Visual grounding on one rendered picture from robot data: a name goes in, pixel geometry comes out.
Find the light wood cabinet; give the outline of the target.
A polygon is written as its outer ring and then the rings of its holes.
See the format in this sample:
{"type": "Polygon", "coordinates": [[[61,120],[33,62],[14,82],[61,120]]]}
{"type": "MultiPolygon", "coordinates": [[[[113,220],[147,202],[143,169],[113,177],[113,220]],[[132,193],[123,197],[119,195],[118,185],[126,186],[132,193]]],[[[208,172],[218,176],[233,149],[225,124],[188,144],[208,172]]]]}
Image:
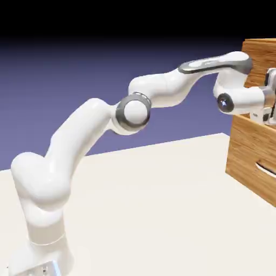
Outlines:
{"type": "Polygon", "coordinates": [[[267,70],[276,67],[276,38],[245,39],[242,51],[253,59],[253,69],[245,86],[263,85],[267,70]]]}

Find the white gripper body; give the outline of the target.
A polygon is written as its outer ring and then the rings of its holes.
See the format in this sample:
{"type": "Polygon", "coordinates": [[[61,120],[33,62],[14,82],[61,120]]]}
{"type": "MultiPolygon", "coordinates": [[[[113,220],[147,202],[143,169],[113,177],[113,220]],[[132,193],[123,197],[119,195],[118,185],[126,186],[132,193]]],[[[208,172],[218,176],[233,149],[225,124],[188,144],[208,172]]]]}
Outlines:
{"type": "Polygon", "coordinates": [[[265,103],[263,122],[269,126],[276,126],[276,68],[269,68],[265,77],[265,103]]]}

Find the light wood drawer front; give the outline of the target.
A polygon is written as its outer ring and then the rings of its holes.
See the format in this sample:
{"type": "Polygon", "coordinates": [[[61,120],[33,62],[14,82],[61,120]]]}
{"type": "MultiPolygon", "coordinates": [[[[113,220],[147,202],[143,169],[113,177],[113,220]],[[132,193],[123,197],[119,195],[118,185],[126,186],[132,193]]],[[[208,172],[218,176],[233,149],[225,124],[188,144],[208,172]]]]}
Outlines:
{"type": "Polygon", "coordinates": [[[260,125],[235,115],[225,171],[276,207],[276,178],[259,170],[256,162],[276,172],[276,126],[260,125]]]}

